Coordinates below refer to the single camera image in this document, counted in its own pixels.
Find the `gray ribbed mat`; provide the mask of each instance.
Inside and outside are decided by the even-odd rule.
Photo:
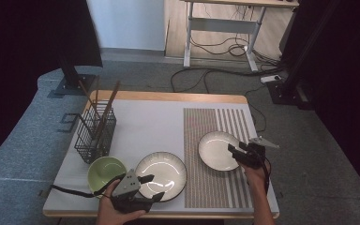
[[[248,140],[243,110],[184,109],[184,147],[187,167],[186,208],[252,207],[246,177],[241,168],[219,172],[201,160],[198,144],[203,135],[224,131],[242,142]]]

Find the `white ceramic plate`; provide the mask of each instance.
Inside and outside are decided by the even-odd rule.
[[[143,158],[136,168],[138,176],[153,174],[154,180],[142,184],[140,193],[148,199],[165,192],[161,202],[175,198],[186,185],[187,170],[183,161],[172,153],[156,152]]]
[[[239,141],[231,134],[214,131],[205,134],[199,143],[198,150],[202,161],[217,171],[231,171],[239,165],[228,150],[228,144],[237,147]]]

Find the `desk leg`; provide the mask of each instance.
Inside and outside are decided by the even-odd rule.
[[[247,60],[249,61],[249,65],[250,65],[250,68],[252,69],[252,71],[258,70],[255,59],[254,59],[255,56],[252,51],[253,51],[254,44],[256,42],[257,35],[259,34],[260,27],[262,26],[264,13],[265,13],[265,7],[262,7],[262,11],[260,12],[260,17],[256,21],[255,29],[253,31],[253,34],[251,35],[251,40],[250,40],[249,44],[245,47],[245,51],[247,52]]]
[[[188,13],[188,26],[187,26],[187,42],[186,49],[184,50],[184,67],[189,68],[191,60],[191,46],[189,44],[191,40],[191,21],[192,21],[192,9],[194,8],[194,3],[189,3],[189,13]]]

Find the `green bowl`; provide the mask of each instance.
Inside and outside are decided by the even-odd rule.
[[[103,188],[115,176],[126,172],[125,165],[117,158],[100,157],[90,165],[87,182],[93,193]]]

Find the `white wall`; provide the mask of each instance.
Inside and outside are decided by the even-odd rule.
[[[164,0],[87,0],[100,48],[165,50]]]

